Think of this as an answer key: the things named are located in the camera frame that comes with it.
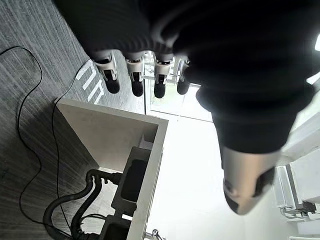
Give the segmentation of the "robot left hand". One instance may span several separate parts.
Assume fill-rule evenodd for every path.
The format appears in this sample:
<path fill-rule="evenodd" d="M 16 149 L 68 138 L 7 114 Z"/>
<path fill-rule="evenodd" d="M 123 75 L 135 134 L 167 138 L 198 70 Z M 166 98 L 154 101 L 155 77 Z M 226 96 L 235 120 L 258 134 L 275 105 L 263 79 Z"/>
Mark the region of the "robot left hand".
<path fill-rule="evenodd" d="M 186 57 L 185 80 L 212 115 L 229 207 L 246 215 L 273 182 L 297 114 L 320 70 L 317 0 L 56 0 L 94 61 L 109 50 L 160 62 Z"/>

